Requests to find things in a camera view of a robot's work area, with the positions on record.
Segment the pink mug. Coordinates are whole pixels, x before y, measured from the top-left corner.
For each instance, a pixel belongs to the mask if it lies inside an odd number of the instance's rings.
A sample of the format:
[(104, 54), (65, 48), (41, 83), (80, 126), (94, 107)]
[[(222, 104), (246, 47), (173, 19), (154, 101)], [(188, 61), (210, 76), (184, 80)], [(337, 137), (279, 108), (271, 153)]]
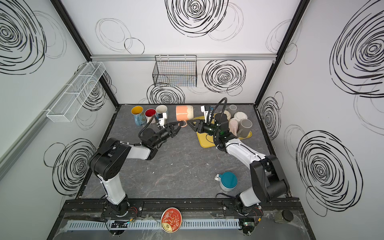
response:
[(237, 136), (238, 127), (239, 127), (239, 123), (236, 119), (229, 120), (229, 130), (235, 136)]

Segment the peach mug cream base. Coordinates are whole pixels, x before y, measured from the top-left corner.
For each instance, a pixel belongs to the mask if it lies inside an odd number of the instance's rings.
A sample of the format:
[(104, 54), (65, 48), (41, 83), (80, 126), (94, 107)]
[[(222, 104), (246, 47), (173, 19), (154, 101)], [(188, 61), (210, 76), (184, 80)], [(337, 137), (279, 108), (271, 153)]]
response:
[(176, 118), (178, 122), (183, 122), (183, 127), (187, 126), (187, 121), (194, 118), (194, 107), (191, 105), (176, 106)]

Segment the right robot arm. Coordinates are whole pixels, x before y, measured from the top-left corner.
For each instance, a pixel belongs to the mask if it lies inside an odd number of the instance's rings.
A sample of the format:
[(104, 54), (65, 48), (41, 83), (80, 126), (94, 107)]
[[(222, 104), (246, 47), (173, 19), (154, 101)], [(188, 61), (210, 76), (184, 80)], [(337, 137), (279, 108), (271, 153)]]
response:
[(236, 196), (240, 208), (252, 207), (287, 194), (290, 185), (275, 155), (264, 155), (245, 145), (229, 129), (227, 116), (216, 114), (214, 123), (206, 120), (188, 120), (187, 124), (197, 133), (213, 137), (216, 148), (236, 157), (250, 169), (252, 186)]

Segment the yellow plastic tray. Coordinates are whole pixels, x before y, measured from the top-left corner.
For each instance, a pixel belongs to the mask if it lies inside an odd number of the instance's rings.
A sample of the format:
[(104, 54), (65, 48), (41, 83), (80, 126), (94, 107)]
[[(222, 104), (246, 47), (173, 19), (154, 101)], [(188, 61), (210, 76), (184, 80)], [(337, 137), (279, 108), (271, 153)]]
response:
[[(200, 116), (200, 117), (196, 117), (194, 118), (193, 120), (205, 120), (204, 116)], [(199, 143), (201, 145), (202, 148), (211, 148), (211, 147), (215, 147), (215, 144), (213, 142), (213, 137), (212, 136), (209, 136), (208, 134), (206, 133), (196, 133), (197, 134), (197, 137), (198, 137), (198, 140), (199, 140)], [(244, 139), (248, 139), (248, 138), (251, 138), (252, 137), (252, 131), (249, 132), (248, 136), (245, 137), (245, 138), (239, 138), (240, 140), (244, 140)]]

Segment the blue patterned mug yellow inside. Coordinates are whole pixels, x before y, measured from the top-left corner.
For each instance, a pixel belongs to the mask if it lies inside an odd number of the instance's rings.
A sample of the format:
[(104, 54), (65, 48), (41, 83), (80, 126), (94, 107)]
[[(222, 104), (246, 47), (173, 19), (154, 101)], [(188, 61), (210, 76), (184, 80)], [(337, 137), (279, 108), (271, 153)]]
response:
[(131, 113), (134, 116), (134, 121), (137, 126), (142, 126), (147, 123), (144, 108), (142, 106), (133, 107)]

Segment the cream mug red inside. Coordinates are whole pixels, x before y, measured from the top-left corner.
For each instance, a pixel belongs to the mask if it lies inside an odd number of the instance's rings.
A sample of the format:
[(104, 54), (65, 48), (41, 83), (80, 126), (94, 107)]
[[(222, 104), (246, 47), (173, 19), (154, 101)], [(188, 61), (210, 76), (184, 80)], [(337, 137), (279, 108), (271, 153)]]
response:
[(146, 117), (147, 123), (155, 124), (156, 114), (157, 114), (157, 111), (155, 109), (147, 109), (145, 111), (145, 117)]

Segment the light blue mug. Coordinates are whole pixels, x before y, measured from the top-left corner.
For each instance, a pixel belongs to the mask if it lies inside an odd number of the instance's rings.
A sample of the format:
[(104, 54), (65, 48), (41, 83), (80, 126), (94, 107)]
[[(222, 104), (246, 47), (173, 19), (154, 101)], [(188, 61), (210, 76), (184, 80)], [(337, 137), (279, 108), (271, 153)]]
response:
[(166, 105), (159, 105), (156, 107), (157, 119), (167, 119), (168, 118), (168, 107)]

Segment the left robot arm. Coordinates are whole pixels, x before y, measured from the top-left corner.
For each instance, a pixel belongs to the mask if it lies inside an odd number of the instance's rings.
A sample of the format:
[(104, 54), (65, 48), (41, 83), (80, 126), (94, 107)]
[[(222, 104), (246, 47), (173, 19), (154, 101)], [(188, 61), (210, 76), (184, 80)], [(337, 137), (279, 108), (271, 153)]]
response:
[(120, 179), (120, 170), (125, 161), (127, 159), (152, 160), (161, 145), (168, 138), (175, 137), (185, 123), (177, 121), (162, 126), (157, 117), (153, 116), (151, 120), (156, 121), (158, 132), (149, 128), (150, 124), (147, 123), (138, 133), (138, 138), (141, 140), (138, 144), (109, 138), (97, 149), (88, 162), (92, 172), (101, 181), (109, 206), (118, 216), (124, 216), (130, 207)]

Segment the large grey mug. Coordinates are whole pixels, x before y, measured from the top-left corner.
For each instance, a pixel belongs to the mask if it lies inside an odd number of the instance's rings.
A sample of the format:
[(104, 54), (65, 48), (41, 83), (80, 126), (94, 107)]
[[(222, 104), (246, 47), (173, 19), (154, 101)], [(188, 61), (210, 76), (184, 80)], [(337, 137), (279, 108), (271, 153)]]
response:
[(238, 138), (247, 138), (249, 133), (251, 132), (251, 128), (253, 123), (248, 119), (243, 119), (239, 123), (237, 137)]

